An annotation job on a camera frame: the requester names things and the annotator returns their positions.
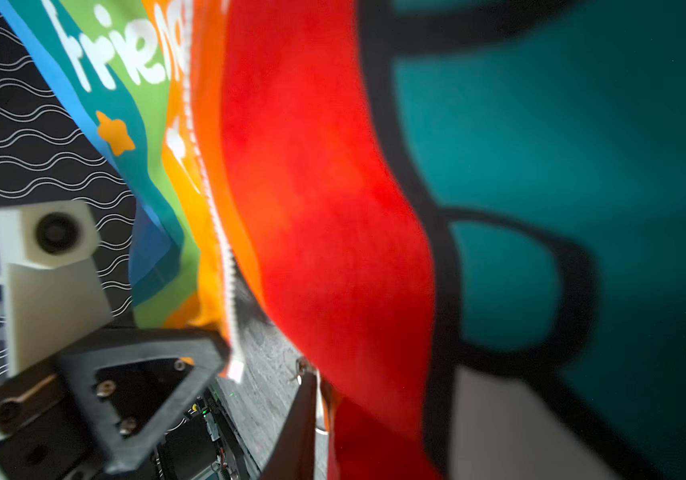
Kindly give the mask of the rainbow cartoon kids jacket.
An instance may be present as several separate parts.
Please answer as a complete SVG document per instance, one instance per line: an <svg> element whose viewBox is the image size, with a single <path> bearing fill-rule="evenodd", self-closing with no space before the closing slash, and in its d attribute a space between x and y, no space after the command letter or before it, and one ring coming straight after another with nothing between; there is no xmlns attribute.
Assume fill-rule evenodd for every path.
<svg viewBox="0 0 686 480"><path fill-rule="evenodd" d="M686 1L1 1L137 204L141 328L236 273L335 479L686 479Z"/></svg>

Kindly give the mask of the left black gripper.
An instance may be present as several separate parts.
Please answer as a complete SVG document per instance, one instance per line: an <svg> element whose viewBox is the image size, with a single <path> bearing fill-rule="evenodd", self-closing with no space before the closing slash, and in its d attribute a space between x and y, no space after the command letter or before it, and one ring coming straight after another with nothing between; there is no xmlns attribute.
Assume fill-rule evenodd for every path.
<svg viewBox="0 0 686 480"><path fill-rule="evenodd" d="M229 356L219 335L88 334L0 386L0 479L138 469Z"/></svg>

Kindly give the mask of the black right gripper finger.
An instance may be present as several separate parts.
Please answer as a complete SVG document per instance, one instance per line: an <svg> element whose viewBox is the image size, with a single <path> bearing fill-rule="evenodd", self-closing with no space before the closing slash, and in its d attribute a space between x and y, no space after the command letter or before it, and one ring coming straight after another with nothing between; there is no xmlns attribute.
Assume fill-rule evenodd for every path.
<svg viewBox="0 0 686 480"><path fill-rule="evenodd" d="M306 371L262 480L312 480L315 468L317 376Z"/></svg>

